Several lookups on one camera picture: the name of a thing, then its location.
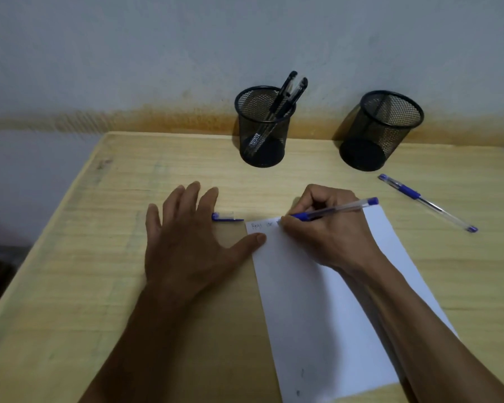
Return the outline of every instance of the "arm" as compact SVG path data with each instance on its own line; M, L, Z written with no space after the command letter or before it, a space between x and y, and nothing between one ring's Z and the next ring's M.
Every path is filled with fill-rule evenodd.
M350 191L309 185L290 213L357 200ZM284 216L283 229L318 262L367 288L420 402L504 402L504 385L461 343L379 250L363 211L313 222Z
M163 204L163 221L150 204L146 287L125 331L80 403L161 401L170 367L175 328L197 294L223 279L266 240L248 235L223 248L212 230L218 189L196 202L200 184L176 188Z

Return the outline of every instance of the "fingernail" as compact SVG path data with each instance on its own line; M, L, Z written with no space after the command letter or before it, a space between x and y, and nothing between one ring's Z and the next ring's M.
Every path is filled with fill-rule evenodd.
M264 244L267 241L267 235L260 233L256 236L256 240L259 244Z

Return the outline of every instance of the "forearm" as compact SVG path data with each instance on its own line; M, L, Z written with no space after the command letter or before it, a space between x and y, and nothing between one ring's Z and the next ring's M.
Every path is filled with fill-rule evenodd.
M419 402L504 402L504 385L386 260L368 285Z
M186 303L144 290L127 327L80 403L147 402L160 398L175 325Z

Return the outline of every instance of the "desk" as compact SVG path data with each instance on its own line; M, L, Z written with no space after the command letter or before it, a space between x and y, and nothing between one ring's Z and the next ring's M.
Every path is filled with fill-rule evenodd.
M309 182L378 196L460 338L504 382L504 150L405 144L381 172L480 232L351 169L332 141L288 140L279 165L256 169L226 136L107 134L0 301L0 402L77 401L142 286L147 204L195 179L201 193L220 187L216 210L247 220L285 213ZM246 231L216 233L229 245ZM280 401L251 260L194 305L177 356L173 401ZM391 385L344 401L406 399Z

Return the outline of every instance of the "sheet of paper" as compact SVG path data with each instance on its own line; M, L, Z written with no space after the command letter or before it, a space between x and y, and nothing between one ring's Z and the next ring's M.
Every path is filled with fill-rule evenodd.
M364 213L386 257L453 331L383 209ZM350 277L310 259L278 219L246 225L267 235L253 260L283 402L328 402L398 382L371 300Z

